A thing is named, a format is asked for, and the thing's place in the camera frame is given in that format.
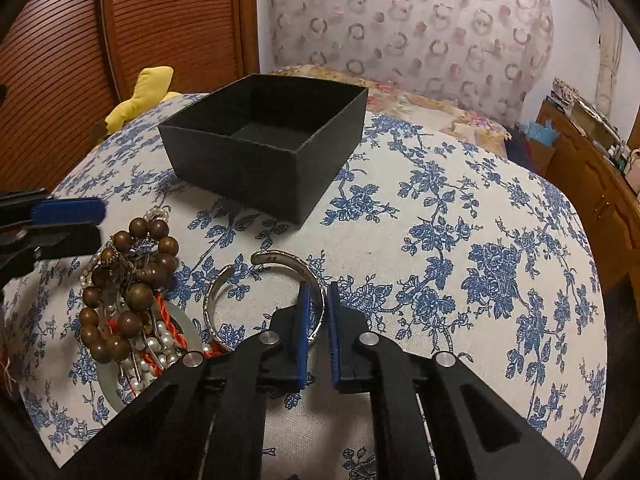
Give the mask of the blue paper bag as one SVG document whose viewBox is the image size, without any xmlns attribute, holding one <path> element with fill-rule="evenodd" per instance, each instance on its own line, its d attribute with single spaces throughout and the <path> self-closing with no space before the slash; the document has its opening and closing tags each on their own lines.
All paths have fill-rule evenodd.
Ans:
<svg viewBox="0 0 640 480">
<path fill-rule="evenodd" d="M 545 146 L 552 146 L 559 137 L 559 131 L 547 120 L 544 124 L 539 122 L 519 122 L 518 130 L 526 136 L 527 140 L 534 140 Z"/>
</svg>

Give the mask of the blue floral white cloth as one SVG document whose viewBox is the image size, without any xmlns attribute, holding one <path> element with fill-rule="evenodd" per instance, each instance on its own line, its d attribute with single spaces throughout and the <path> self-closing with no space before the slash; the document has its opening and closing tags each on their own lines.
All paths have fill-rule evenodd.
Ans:
<svg viewBox="0 0 640 480">
<path fill-rule="evenodd" d="M 151 208 L 180 244 L 169 301 L 210 340 L 202 302 L 216 301 L 235 348 L 295 299 L 295 278 L 250 263 L 259 249 L 299 256 L 370 330 L 406 351 L 450 351 L 585 474 L 605 399 L 606 329 L 596 265 L 570 201 L 552 184 L 432 127 L 367 112 L 361 143 L 297 229 L 180 182 L 157 124 L 198 100 L 175 98 L 109 138 L 58 186 L 100 196 L 108 237 Z M 106 426 L 96 364 L 80 342 L 80 277 L 89 258 L 41 263 L 5 289 L 14 388 L 44 449 L 62 466 Z M 324 337 L 306 388 L 268 404 L 263 479 L 375 479 L 367 396 L 340 396 Z"/>
</svg>

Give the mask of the yellow Pikachu plush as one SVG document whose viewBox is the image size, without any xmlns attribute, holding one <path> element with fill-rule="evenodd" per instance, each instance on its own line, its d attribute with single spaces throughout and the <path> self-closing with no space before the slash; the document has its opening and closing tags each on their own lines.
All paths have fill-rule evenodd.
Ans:
<svg viewBox="0 0 640 480">
<path fill-rule="evenodd" d="M 120 102 L 105 118 L 106 133 L 113 134 L 157 104 L 180 96 L 171 91 L 174 69 L 170 66 L 144 68 L 138 75 L 131 98 Z"/>
</svg>

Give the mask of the wooden side cabinet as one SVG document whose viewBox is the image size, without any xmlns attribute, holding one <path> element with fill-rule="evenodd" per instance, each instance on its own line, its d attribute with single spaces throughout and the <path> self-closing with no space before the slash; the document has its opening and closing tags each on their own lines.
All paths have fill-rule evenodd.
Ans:
<svg viewBox="0 0 640 480">
<path fill-rule="evenodd" d="M 559 133 L 544 177 L 577 211 L 600 284 L 608 290 L 639 265 L 639 203 L 610 161 L 550 99 L 542 101 L 536 122 Z"/>
</svg>

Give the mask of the brown louvered wardrobe door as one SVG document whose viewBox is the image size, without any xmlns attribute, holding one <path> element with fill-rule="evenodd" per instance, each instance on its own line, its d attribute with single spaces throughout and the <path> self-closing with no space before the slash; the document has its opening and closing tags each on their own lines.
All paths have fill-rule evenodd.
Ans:
<svg viewBox="0 0 640 480">
<path fill-rule="evenodd" d="M 55 188 L 139 73 L 204 92 L 259 68 L 256 0 L 1 0 L 1 186 Z"/>
</svg>

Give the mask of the floral quilt on bed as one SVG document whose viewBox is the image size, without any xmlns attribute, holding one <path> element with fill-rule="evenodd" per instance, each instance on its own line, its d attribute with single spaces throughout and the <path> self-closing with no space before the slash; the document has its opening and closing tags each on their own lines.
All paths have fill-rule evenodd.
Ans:
<svg viewBox="0 0 640 480">
<path fill-rule="evenodd" d="M 462 108 L 446 101 L 400 90 L 385 82 L 346 75 L 333 68 L 311 64 L 284 66 L 272 70 L 270 75 L 307 77 L 356 84 L 356 86 L 368 89 L 367 110 L 372 113 L 381 113 L 418 124 L 419 114 L 430 110 L 431 112 L 444 113 L 450 119 L 446 129 L 451 132 L 455 132 L 456 125 L 460 124 L 470 127 L 476 140 L 506 141 L 511 139 L 511 133 L 503 125 L 480 113 L 462 110 Z"/>
</svg>

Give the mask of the black square jewelry box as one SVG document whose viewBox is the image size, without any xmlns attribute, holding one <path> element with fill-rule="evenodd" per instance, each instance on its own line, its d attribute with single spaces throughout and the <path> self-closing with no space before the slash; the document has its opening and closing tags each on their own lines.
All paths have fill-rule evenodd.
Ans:
<svg viewBox="0 0 640 480">
<path fill-rule="evenodd" d="M 254 74 L 158 126 L 183 181 L 300 226 L 359 145 L 367 88 Z"/>
</svg>

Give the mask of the pink circle pattern curtain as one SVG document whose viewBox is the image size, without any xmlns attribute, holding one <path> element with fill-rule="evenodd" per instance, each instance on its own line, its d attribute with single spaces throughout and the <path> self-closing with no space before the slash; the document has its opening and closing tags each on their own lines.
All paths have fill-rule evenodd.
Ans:
<svg viewBox="0 0 640 480">
<path fill-rule="evenodd" d="M 274 62 L 513 124 L 553 47 L 550 0 L 269 0 Z"/>
</svg>

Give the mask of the dark blue bed sheet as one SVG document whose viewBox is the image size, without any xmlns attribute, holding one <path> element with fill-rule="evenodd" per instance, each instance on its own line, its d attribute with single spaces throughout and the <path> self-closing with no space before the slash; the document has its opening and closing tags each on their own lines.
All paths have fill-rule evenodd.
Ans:
<svg viewBox="0 0 640 480">
<path fill-rule="evenodd" d="M 504 141 L 506 158 L 518 166 L 527 169 L 534 174 L 540 174 L 540 168 L 533 158 L 532 149 L 525 136 L 511 136 Z"/>
</svg>

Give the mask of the pale jade bangle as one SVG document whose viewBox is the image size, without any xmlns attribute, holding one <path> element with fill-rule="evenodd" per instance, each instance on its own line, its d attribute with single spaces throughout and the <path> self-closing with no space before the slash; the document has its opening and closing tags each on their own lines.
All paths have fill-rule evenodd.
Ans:
<svg viewBox="0 0 640 480">
<path fill-rule="evenodd" d="M 201 350 L 200 334 L 192 324 L 189 315 L 170 301 L 166 301 L 165 304 L 171 321 L 178 325 L 179 332 L 186 338 L 188 349 Z M 137 391 L 131 391 L 126 382 L 119 381 L 122 374 L 117 363 L 98 364 L 96 374 L 106 402 L 116 413 L 126 408 L 126 405 L 136 397 Z"/>
</svg>

